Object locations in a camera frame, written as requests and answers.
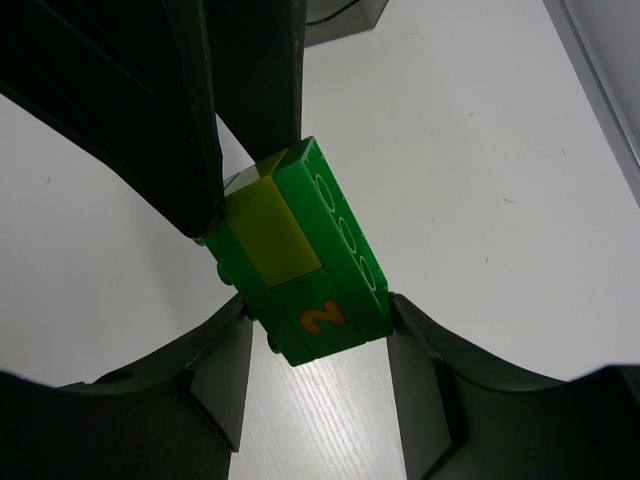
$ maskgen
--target lego stud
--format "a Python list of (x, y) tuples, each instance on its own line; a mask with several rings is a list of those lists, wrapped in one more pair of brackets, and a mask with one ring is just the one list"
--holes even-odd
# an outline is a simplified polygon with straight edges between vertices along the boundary
[(373, 279), (373, 273), (371, 272), (371, 268), (369, 268), (369, 264), (367, 263), (367, 260), (362, 255), (360, 255), (360, 270), (362, 270), (362, 273), (364, 274), (364, 278), (367, 279), (369, 288), (371, 288), (371, 290), (375, 292), (376, 282)]
[(351, 233), (351, 229), (347, 224), (346, 220), (342, 217), (338, 219), (338, 226), (340, 227), (340, 231), (342, 232), (342, 236), (344, 237), (347, 245), (353, 253), (356, 253), (356, 241), (353, 239), (353, 234)]
[(217, 267), (218, 270), (218, 277), (220, 278), (220, 281), (222, 283), (224, 283), (225, 285), (233, 285), (233, 282), (231, 281), (231, 279), (227, 276), (226, 273), (224, 273), (224, 270), (222, 269), (222, 267), (220, 266), (220, 264), (218, 264)]
[(320, 190), (320, 195), (322, 196), (324, 203), (326, 203), (331, 213), (335, 213), (336, 204), (333, 201), (333, 197), (331, 196), (331, 191), (329, 190), (327, 183), (324, 181), (324, 178), (322, 178), (320, 175), (316, 175), (316, 186), (318, 187), (318, 190)]

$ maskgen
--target white table surface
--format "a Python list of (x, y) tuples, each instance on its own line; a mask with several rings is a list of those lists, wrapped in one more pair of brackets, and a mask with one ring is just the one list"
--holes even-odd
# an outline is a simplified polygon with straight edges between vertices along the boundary
[[(640, 211), (541, 1), (391, 0), (305, 57), (315, 135), (386, 272), (569, 379), (640, 362)], [(247, 159), (225, 135), (227, 171)], [(95, 159), (0, 98), (0, 368), (95, 380), (234, 293)], [(384, 341), (291, 369), (258, 327), (230, 478), (404, 478)]]

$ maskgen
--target orange number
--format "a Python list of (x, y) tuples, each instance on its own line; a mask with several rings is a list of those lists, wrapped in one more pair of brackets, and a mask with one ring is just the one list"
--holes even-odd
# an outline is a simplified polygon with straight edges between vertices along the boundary
[(344, 313), (333, 300), (324, 302), (324, 310), (306, 310), (300, 315), (300, 325), (309, 333), (320, 333), (322, 329), (317, 325), (317, 321), (333, 323), (334, 325), (344, 325), (347, 320)]

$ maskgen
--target green lego brick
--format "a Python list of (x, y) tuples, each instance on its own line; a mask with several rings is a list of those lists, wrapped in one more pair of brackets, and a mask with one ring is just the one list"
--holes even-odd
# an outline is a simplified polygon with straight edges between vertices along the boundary
[(272, 288), (271, 293), (316, 358), (365, 343), (349, 305), (324, 270)]
[(289, 364), (296, 366), (313, 360), (231, 230), (219, 225), (204, 238), (204, 243)]
[(272, 177), (365, 339), (390, 335), (387, 281), (315, 140), (291, 147)]

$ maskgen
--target lego brick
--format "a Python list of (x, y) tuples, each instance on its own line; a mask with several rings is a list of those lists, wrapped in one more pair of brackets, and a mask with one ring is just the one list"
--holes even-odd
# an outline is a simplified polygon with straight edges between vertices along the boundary
[(271, 293), (314, 357), (365, 342), (349, 306), (323, 269), (272, 288)]
[(219, 225), (204, 238), (204, 243), (289, 364), (313, 360), (229, 228)]
[(228, 195), (226, 207), (226, 224), (267, 287), (321, 267), (271, 176)]
[(365, 339), (390, 335), (386, 279), (315, 140), (289, 148), (272, 177)]

